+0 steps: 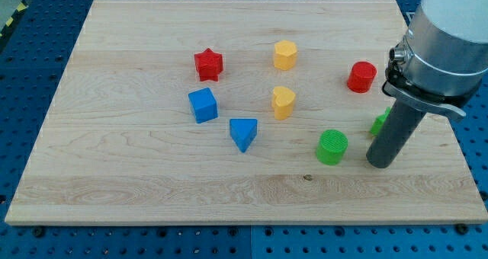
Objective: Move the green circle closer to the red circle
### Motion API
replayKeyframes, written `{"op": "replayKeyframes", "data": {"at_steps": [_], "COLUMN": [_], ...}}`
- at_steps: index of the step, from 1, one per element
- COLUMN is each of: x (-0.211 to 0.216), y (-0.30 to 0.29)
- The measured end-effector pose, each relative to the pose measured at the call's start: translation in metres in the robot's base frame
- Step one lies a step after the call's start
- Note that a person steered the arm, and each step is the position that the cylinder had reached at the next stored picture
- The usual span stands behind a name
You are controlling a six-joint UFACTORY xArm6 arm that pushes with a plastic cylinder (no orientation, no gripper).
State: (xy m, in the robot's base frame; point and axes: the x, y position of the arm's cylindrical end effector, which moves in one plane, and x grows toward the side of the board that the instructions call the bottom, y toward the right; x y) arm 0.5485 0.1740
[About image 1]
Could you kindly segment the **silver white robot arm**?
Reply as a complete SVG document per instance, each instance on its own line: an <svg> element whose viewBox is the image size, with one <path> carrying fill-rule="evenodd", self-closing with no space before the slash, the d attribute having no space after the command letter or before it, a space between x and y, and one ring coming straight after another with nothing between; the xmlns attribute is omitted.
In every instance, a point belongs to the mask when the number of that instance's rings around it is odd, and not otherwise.
<svg viewBox="0 0 488 259"><path fill-rule="evenodd" d="M398 117L462 120L486 74L487 0L421 0L390 50L383 90Z"/></svg>

